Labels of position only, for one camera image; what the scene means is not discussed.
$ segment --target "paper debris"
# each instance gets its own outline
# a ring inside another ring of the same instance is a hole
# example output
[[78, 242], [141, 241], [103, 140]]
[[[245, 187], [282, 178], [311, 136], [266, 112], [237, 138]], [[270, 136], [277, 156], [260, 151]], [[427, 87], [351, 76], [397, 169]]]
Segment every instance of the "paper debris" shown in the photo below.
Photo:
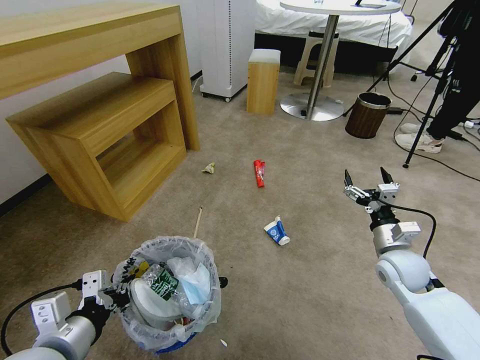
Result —
[[214, 162], [211, 162], [211, 163], [209, 163], [201, 172], [202, 172], [202, 173], [213, 174], [214, 171], [215, 171], [215, 163], [214, 163]]

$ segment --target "white bedsheet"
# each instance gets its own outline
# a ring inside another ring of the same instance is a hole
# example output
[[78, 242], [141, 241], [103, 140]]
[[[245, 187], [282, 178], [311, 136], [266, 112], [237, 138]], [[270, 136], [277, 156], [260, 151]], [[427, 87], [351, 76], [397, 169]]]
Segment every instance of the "white bedsheet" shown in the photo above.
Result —
[[[280, 0], [257, 0], [256, 30], [274, 35], [305, 37], [309, 31], [325, 28], [328, 15], [284, 9]], [[412, 25], [402, 12], [390, 15], [342, 15], [337, 31], [341, 40], [349, 40], [386, 48], [398, 46], [395, 56], [400, 55], [410, 44]]]

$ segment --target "gray carpet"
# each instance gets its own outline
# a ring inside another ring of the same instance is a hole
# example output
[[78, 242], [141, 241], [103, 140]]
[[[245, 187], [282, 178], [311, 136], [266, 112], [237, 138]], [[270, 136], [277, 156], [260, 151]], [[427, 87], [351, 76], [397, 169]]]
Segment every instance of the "gray carpet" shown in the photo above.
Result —
[[[417, 50], [412, 61], [425, 65], [429, 46]], [[411, 74], [401, 69], [391, 78], [395, 91], [409, 100], [426, 81], [421, 76], [410, 82]], [[307, 90], [292, 80], [291, 72], [280, 74], [278, 103], [291, 92]], [[348, 106], [370, 83], [367, 75], [335, 74], [324, 93]], [[426, 109], [433, 86], [434, 81], [419, 96], [420, 109]], [[378, 91], [390, 95], [384, 82]], [[191, 237], [202, 205], [198, 237], [213, 250], [218, 272], [229, 285], [222, 291], [218, 323], [162, 359], [415, 359], [426, 350], [375, 275], [369, 217], [342, 192], [345, 168], [355, 184], [368, 188], [381, 181], [380, 166], [400, 183], [399, 205], [436, 216], [437, 235], [428, 256], [432, 269], [480, 309], [477, 182], [419, 157], [403, 169], [406, 152], [392, 138], [398, 115], [386, 117], [377, 137], [362, 140], [345, 132], [343, 117], [307, 122], [290, 117], [279, 104], [273, 116], [249, 114], [246, 95], [245, 90], [225, 103], [202, 98], [196, 90], [201, 151], [189, 151], [128, 223], [68, 202], [54, 183], [0, 218], [0, 320], [34, 293], [84, 272], [112, 272], [144, 240]], [[405, 106], [394, 98], [393, 105]], [[448, 140], [433, 156], [480, 177], [479, 153], [467, 143]], [[266, 161], [263, 189], [254, 178], [257, 158]], [[201, 173], [213, 161], [215, 174]], [[284, 247], [263, 230], [276, 215], [291, 238]], [[420, 224], [423, 233], [413, 249], [421, 252], [430, 220], [404, 211], [397, 216]], [[75, 306], [79, 296], [69, 294]], [[9, 326], [8, 343], [19, 351], [35, 337], [25, 308]], [[87, 358], [157, 356], [140, 350], [115, 316]]]

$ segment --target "round table base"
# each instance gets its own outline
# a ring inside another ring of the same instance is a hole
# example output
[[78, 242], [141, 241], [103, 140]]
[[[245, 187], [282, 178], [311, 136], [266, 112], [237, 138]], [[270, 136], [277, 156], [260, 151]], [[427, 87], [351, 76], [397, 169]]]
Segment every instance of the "round table base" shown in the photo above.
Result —
[[[309, 93], [294, 93], [284, 97], [280, 102], [282, 110], [296, 118], [305, 119], [307, 117], [307, 105], [309, 103]], [[344, 105], [341, 101], [334, 100], [331, 97], [319, 95], [316, 100], [316, 106], [310, 120], [328, 121], [338, 118], [344, 113]]]

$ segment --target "person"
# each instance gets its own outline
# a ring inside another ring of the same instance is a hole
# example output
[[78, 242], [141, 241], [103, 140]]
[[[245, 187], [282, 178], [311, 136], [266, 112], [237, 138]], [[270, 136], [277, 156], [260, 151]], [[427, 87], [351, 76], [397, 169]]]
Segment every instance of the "person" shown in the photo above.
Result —
[[[478, 71], [478, 58], [475, 55], [477, 49], [480, 24], [478, 21], [479, 1], [472, 1], [474, 4], [469, 16], [465, 17], [463, 27], [465, 31], [457, 39], [455, 62], [453, 65], [452, 79], [459, 84], [459, 91], [453, 91], [449, 86], [443, 104], [431, 121], [426, 131], [420, 136], [417, 150], [427, 153], [439, 153], [445, 142], [449, 131], [467, 119], [467, 115], [480, 102], [480, 71]], [[440, 34], [446, 36], [452, 30], [452, 21], [458, 12], [452, 12], [446, 17], [440, 27]], [[413, 146], [420, 124], [405, 123], [399, 128], [402, 134], [395, 136], [396, 142], [407, 150]]]

